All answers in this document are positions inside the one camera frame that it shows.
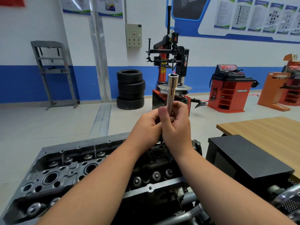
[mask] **tire changer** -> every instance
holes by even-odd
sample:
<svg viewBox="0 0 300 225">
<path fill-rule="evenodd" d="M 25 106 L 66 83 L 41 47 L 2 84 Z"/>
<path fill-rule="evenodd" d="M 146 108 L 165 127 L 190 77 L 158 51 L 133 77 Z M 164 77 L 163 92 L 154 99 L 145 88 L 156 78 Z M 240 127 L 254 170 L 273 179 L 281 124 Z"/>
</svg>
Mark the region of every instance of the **tire changer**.
<svg viewBox="0 0 300 225">
<path fill-rule="evenodd" d="M 152 109 L 165 106 L 167 104 L 167 98 L 170 95 L 174 95 L 174 100 L 187 104 L 190 114 L 191 102 L 198 103 L 195 108 L 206 106 L 206 102 L 186 96 L 188 91 L 192 89 L 191 87 L 184 85 L 190 50 L 177 45 L 179 33 L 172 32 L 170 34 L 170 21 L 171 6 L 168 6 L 167 35 L 163 37 L 162 41 L 156 43 L 153 46 L 153 49 L 150 49 L 151 39 L 149 39 L 148 51 L 146 51 L 148 54 L 147 62 L 153 62 L 154 66 L 158 66 L 157 84 L 156 88 L 152 90 Z M 155 56 L 154 59 L 151 60 L 150 54 L 159 54 L 159 56 Z M 176 83 L 175 87 L 170 87 L 170 83 L 167 85 L 167 68 L 172 69 L 174 72 L 168 75 L 168 81 L 169 79 L 171 80 L 171 78 L 178 78 L 178 83 Z"/>
</svg>

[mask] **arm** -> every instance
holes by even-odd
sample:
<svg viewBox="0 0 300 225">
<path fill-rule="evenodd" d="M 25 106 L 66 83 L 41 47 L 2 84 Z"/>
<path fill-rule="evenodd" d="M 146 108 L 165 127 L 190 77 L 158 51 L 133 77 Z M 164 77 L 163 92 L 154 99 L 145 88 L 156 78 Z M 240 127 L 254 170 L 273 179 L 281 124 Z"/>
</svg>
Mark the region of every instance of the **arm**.
<svg viewBox="0 0 300 225">
<path fill-rule="evenodd" d="M 126 141 L 70 189 L 37 224 L 110 224 L 136 161 L 155 145 L 161 134 L 161 124 L 155 124 L 156 118 L 157 109 L 142 115 Z"/>
<path fill-rule="evenodd" d="M 268 202 L 213 166 L 192 147 L 187 105 L 174 102 L 175 121 L 160 107 L 163 140 L 216 224 L 294 224 Z"/>
</svg>

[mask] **metal frame stand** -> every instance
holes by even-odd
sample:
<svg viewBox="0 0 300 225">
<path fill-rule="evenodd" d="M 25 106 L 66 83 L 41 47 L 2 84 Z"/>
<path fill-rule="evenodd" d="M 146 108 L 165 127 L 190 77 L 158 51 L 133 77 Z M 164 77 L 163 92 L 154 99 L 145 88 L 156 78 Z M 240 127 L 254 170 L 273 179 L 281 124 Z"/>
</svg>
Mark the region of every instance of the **metal frame stand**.
<svg viewBox="0 0 300 225">
<path fill-rule="evenodd" d="M 77 100 L 75 98 L 73 83 L 72 83 L 72 79 L 71 79 L 71 75 L 70 75 L 70 69 L 69 69 L 69 64 L 67 61 L 64 45 L 60 42 L 55 42 L 55 41 L 31 41 L 31 46 L 32 46 L 33 52 L 35 54 L 35 59 L 37 61 L 37 65 L 39 67 L 40 74 L 41 74 L 42 80 L 43 80 L 43 84 L 44 84 L 44 87 L 45 87 L 45 90 L 47 93 L 47 97 L 48 97 L 48 100 L 50 103 L 49 107 L 46 110 L 50 109 L 51 107 L 61 107 L 61 106 L 73 106 L 73 108 L 76 108 L 79 104 L 79 100 Z M 41 47 L 42 48 L 56 48 L 58 57 L 43 57 L 43 52 L 41 50 Z M 63 60 L 65 68 L 64 69 L 44 68 L 43 64 L 42 64 L 42 60 L 51 60 L 52 62 L 53 62 L 53 60 Z M 47 85 L 46 77 L 45 77 L 45 74 L 48 74 L 48 73 L 49 74 L 66 74 L 67 75 L 73 103 L 57 104 L 56 102 L 54 102 L 52 100 L 51 94 L 50 94 L 50 91 L 49 91 L 49 88 Z"/>
</svg>

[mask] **wooden table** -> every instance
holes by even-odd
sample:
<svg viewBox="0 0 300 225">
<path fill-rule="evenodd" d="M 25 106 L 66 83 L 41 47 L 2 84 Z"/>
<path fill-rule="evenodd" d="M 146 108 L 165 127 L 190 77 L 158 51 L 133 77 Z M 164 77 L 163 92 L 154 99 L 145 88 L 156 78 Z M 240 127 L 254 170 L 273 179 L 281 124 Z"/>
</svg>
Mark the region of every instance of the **wooden table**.
<svg viewBox="0 0 300 225">
<path fill-rule="evenodd" d="M 241 135 L 295 170 L 300 179 L 300 122 L 287 117 L 270 117 L 218 124 L 227 136 Z"/>
</svg>

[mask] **orange machine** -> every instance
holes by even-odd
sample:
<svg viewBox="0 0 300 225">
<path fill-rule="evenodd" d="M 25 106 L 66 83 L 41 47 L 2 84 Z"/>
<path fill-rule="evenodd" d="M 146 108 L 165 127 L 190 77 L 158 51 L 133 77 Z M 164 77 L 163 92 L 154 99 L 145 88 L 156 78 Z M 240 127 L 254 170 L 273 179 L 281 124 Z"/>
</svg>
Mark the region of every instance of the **orange machine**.
<svg viewBox="0 0 300 225">
<path fill-rule="evenodd" d="M 290 74 L 287 72 L 270 72 L 265 80 L 258 105 L 266 106 L 279 111 L 289 111 L 290 108 L 279 104 L 279 99 L 284 90 Z"/>
<path fill-rule="evenodd" d="M 300 61 L 298 55 L 289 54 L 283 59 L 288 61 L 287 65 L 283 67 L 283 73 L 290 73 L 279 103 L 288 106 L 300 106 Z"/>
<path fill-rule="evenodd" d="M 209 107 L 223 113 L 244 112 L 250 88 L 259 83 L 239 71 L 236 65 L 217 65 L 210 81 Z"/>
</svg>

